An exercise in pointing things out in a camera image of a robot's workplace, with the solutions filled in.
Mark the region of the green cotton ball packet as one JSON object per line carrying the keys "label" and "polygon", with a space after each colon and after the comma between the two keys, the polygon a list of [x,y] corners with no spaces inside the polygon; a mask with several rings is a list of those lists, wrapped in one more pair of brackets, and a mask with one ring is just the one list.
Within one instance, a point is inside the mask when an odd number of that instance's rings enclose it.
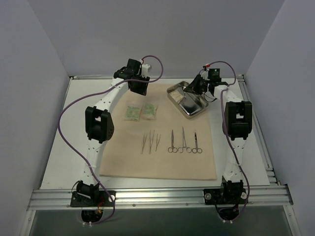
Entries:
{"label": "green cotton ball packet", "polygon": [[155,120],[158,106],[152,103],[145,103],[142,109],[142,119]]}

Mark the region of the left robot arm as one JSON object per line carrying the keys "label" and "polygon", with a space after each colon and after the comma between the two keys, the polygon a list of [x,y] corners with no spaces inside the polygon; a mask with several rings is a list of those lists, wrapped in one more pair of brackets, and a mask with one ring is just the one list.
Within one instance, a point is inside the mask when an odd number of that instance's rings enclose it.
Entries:
{"label": "left robot arm", "polygon": [[85,131],[89,140],[88,164],[84,167],[76,191],[88,206],[94,206],[99,201],[99,183],[94,177],[99,178],[103,150],[114,134],[111,113],[128,90],[143,96],[147,94],[150,69],[151,66],[142,59],[129,59],[126,66],[114,73],[109,91],[94,106],[85,110]]}

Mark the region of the beige surgical wrap cloth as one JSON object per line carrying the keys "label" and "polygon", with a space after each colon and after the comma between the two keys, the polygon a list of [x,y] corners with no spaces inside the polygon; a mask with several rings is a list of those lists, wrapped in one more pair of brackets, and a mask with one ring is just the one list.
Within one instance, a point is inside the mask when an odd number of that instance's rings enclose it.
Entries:
{"label": "beige surgical wrap cloth", "polygon": [[[100,166],[100,175],[106,177],[132,177],[156,179],[213,180],[216,168],[210,118],[203,112],[187,119],[167,96],[167,84],[150,84],[146,96],[127,91],[112,113],[115,126],[113,137],[108,141]],[[127,106],[157,105],[155,120],[140,118],[125,120]],[[202,153],[169,153],[171,131],[174,131],[174,146],[182,146],[182,127],[185,130],[187,146],[195,147],[194,133]],[[151,154],[149,154],[149,132],[155,130]],[[143,154],[143,135],[148,133]],[[156,148],[156,136],[161,134]]]}

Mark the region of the green gauze packet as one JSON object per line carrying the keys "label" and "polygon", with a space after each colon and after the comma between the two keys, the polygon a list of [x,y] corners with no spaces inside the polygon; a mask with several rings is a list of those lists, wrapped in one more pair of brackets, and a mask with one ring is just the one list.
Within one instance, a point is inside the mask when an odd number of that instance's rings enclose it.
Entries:
{"label": "green gauze packet", "polygon": [[129,105],[126,109],[125,120],[138,121],[140,119],[141,107]]}

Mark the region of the small curved metal scissors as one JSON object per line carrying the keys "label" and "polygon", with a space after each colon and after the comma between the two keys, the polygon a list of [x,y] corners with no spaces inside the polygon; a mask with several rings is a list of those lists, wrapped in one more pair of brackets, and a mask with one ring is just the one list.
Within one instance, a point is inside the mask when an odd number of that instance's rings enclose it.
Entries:
{"label": "small curved metal scissors", "polygon": [[197,139],[197,133],[195,132],[194,133],[194,141],[195,141],[195,147],[194,148],[192,148],[192,152],[193,153],[202,153],[202,148],[200,148],[199,146],[198,146],[198,139]]}

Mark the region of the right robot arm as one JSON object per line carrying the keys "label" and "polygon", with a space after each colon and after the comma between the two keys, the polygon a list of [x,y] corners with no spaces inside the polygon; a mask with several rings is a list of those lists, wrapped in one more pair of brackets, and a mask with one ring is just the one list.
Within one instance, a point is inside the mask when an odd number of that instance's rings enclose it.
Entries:
{"label": "right robot arm", "polygon": [[184,89],[185,92],[205,95],[210,93],[220,101],[222,131],[229,150],[226,152],[226,165],[222,176],[223,187],[218,191],[219,198],[229,203],[246,193],[243,190],[244,171],[242,157],[249,134],[252,131],[252,103],[239,98],[230,90],[230,84],[223,82],[220,69],[204,66],[194,80]]}

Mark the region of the short metal tweezers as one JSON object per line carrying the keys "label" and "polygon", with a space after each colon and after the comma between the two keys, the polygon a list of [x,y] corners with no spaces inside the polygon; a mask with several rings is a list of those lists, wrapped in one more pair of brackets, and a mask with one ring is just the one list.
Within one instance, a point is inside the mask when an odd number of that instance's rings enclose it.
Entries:
{"label": "short metal tweezers", "polygon": [[155,148],[155,151],[157,151],[157,148],[158,148],[158,145],[159,145],[159,142],[160,142],[160,138],[161,138],[161,134],[157,134],[157,136],[156,136],[156,148]]}

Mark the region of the long straight metal forceps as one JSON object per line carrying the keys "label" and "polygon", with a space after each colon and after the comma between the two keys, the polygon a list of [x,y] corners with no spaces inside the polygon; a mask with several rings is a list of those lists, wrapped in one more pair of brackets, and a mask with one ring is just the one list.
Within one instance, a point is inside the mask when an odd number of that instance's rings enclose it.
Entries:
{"label": "long straight metal forceps", "polygon": [[155,137],[155,130],[153,130],[153,131],[150,130],[150,132],[149,132],[149,154],[151,154],[154,137]]}

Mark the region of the curved metal tweezers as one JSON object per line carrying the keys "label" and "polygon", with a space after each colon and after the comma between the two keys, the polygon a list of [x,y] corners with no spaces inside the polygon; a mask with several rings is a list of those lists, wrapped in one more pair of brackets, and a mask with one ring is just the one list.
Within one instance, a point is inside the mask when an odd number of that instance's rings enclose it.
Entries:
{"label": "curved metal tweezers", "polygon": [[143,152],[144,152],[145,145],[146,145],[146,140],[147,140],[147,136],[148,136],[148,133],[145,133],[145,134],[143,135],[143,143],[142,143],[141,154],[143,154]]}

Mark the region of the metal instrument tray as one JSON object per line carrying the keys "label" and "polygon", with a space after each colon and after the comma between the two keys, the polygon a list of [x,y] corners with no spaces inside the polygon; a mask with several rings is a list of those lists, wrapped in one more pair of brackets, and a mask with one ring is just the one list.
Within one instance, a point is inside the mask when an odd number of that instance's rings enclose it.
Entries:
{"label": "metal instrument tray", "polygon": [[166,93],[170,101],[175,105],[175,107],[186,118],[192,119],[201,114],[202,112],[206,111],[208,107],[208,102],[201,95],[186,92],[186,98],[184,98],[180,103],[176,103],[169,95],[172,91],[178,90],[181,87],[185,89],[188,85],[189,82],[181,81],[167,88]]}

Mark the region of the metal hemostat clamp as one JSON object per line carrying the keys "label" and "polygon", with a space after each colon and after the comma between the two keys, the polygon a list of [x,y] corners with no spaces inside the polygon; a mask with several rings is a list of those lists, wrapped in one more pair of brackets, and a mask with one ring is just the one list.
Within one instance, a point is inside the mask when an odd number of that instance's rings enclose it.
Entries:
{"label": "metal hemostat clamp", "polygon": [[186,151],[187,153],[191,153],[191,148],[188,147],[186,143],[184,127],[182,127],[182,146],[178,148],[178,152],[183,153],[184,151]]}

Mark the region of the surgical scissors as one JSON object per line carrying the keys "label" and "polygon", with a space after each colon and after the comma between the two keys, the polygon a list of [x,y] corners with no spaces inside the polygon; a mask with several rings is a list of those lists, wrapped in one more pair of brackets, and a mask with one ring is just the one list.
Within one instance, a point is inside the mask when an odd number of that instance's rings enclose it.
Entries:
{"label": "surgical scissors", "polygon": [[168,148],[169,153],[177,153],[178,149],[174,146],[174,131],[171,131],[171,146]]}

